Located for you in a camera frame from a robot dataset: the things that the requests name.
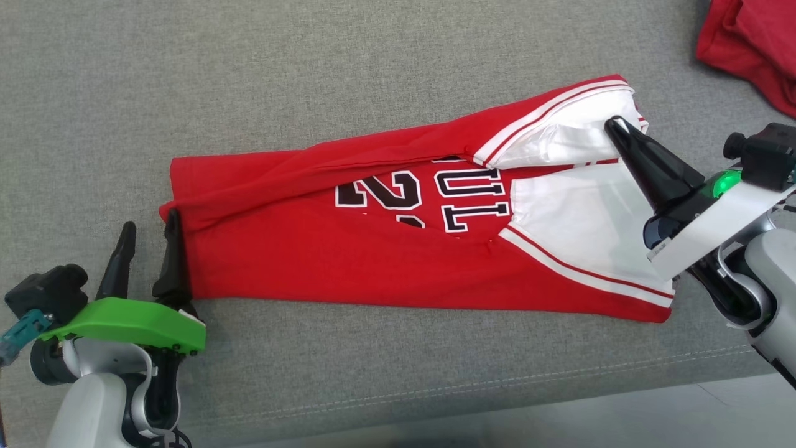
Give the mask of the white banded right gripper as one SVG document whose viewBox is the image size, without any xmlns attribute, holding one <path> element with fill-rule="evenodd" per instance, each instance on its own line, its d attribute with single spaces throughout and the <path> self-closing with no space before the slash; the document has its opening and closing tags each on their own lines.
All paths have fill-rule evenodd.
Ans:
<svg viewBox="0 0 796 448">
<path fill-rule="evenodd" d="M 705 184 L 704 175 L 622 116 L 606 122 L 606 134 L 655 213 Z M 705 212 L 648 253 L 663 278 L 672 279 L 725 242 L 740 238 L 754 221 L 794 193 L 794 185 L 782 192 L 767 190 L 742 181 L 740 170 L 728 169 L 709 179 L 706 192 L 714 202 Z"/>
</svg>

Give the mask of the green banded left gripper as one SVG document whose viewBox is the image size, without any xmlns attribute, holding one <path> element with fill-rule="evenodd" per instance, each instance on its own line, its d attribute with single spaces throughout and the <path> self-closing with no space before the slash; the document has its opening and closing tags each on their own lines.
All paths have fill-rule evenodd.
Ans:
<svg viewBox="0 0 796 448">
<path fill-rule="evenodd" d="M 99 283 L 96 301 L 87 304 L 69 323 L 43 332 L 40 340 L 97 338 L 167 348 L 186 355 L 205 351 L 206 326 L 184 313 L 196 309 L 179 211 L 171 209 L 167 214 L 163 233 L 167 249 L 160 276 L 152 287 L 156 303 L 127 299 L 136 233 L 134 222 L 123 224 Z"/>
</svg>

